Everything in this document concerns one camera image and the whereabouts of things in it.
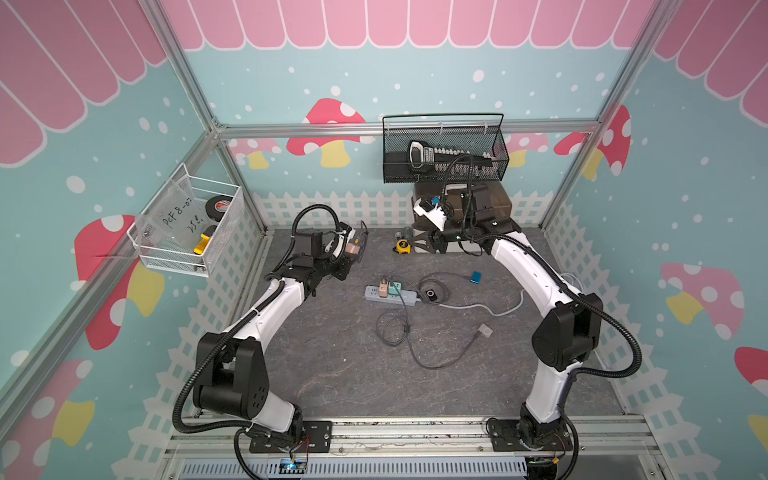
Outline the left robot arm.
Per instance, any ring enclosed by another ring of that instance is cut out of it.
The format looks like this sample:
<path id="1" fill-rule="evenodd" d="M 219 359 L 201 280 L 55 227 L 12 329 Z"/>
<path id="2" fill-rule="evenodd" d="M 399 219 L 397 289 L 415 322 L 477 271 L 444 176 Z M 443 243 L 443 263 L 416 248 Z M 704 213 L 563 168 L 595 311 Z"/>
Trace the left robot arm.
<path id="1" fill-rule="evenodd" d="M 346 279 L 368 235 L 365 223 L 345 223 L 325 204 L 298 213 L 284 255 L 265 277 L 265 293 L 230 327 L 199 340 L 195 369 L 172 410 L 177 432 L 237 428 L 283 449 L 303 440 L 301 409 L 272 392 L 265 351 L 288 317 L 316 295 L 322 280 Z"/>

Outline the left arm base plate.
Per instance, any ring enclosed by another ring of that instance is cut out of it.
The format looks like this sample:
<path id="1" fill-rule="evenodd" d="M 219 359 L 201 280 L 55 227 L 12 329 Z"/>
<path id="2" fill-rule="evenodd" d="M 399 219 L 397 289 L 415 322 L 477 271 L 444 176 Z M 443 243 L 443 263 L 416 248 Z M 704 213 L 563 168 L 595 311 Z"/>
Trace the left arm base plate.
<path id="1" fill-rule="evenodd" d="M 331 421 L 303 421 L 300 427 L 291 426 L 287 432 L 257 435 L 250 440 L 248 450 L 259 454 L 328 453 L 333 433 Z"/>

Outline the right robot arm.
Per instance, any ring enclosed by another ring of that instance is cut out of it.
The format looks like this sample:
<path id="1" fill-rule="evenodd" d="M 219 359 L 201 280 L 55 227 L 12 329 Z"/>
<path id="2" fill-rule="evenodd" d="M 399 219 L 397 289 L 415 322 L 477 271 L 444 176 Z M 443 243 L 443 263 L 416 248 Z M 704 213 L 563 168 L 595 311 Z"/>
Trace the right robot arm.
<path id="1" fill-rule="evenodd" d="M 438 199 L 420 199 L 414 205 L 418 215 L 433 228 L 427 234 L 429 246 L 446 251 L 451 242 L 472 243 L 504 266 L 533 300 L 542 320 L 531 339 L 538 359 L 531 392 L 521 406 L 517 437 L 529 450 L 541 450 L 556 439 L 575 434 L 565 414 L 572 385 L 581 375 L 620 379 L 635 374 L 642 365 L 642 351 L 634 335 L 604 311 L 596 294 L 586 294 L 569 284 L 537 252 L 521 227 L 511 218 L 496 214 L 489 197 L 476 184 L 475 156 L 463 153 L 450 161 L 430 161 L 442 184 L 465 175 L 460 194 L 462 217 L 442 191 Z M 628 343 L 632 358 L 621 370 L 585 366 L 599 343 L 601 326 L 608 323 Z"/>

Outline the silver mp3 player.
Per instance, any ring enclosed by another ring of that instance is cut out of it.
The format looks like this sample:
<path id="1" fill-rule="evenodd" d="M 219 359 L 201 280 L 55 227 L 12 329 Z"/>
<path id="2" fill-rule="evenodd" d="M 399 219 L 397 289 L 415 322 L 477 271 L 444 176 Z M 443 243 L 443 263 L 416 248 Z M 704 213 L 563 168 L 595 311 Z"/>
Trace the silver mp3 player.
<path id="1" fill-rule="evenodd" d="M 490 337 L 490 336 L 493 334 L 493 330 L 492 330 L 492 329 L 491 329 L 489 326 L 487 326 L 487 325 L 485 325 L 485 324 L 481 324 L 481 325 L 478 327 L 478 331 L 479 331 L 479 332 L 480 332 L 482 335 L 484 335 L 486 338 Z"/>

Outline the brown grey plug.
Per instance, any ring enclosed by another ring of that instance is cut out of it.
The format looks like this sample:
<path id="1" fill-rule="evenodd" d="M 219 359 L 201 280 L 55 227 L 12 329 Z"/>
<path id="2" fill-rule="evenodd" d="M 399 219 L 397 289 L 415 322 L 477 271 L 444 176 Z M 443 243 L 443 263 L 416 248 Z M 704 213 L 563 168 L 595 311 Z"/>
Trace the brown grey plug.
<path id="1" fill-rule="evenodd" d="M 350 255 L 358 255 L 361 250 L 361 244 L 359 240 L 354 240 L 346 245 L 345 251 Z"/>

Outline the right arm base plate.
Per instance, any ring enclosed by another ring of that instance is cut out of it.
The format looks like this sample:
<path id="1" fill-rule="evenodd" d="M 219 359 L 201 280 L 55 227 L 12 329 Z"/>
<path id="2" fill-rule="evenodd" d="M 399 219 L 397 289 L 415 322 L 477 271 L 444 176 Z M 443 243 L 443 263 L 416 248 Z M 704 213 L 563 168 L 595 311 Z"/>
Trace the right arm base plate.
<path id="1" fill-rule="evenodd" d="M 491 417 L 486 420 L 485 428 L 495 452 L 563 454 L 573 450 L 572 434 L 562 418 L 542 424 L 528 417 Z"/>

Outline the teal USB charger adapter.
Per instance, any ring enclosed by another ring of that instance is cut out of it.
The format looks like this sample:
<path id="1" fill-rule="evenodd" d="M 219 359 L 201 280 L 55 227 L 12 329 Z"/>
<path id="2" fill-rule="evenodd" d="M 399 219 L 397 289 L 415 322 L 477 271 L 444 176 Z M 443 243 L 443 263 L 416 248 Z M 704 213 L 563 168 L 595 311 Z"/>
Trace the teal USB charger adapter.
<path id="1" fill-rule="evenodd" d="M 399 297 L 402 294 L 402 284 L 400 282 L 388 283 L 388 294 L 394 297 Z"/>

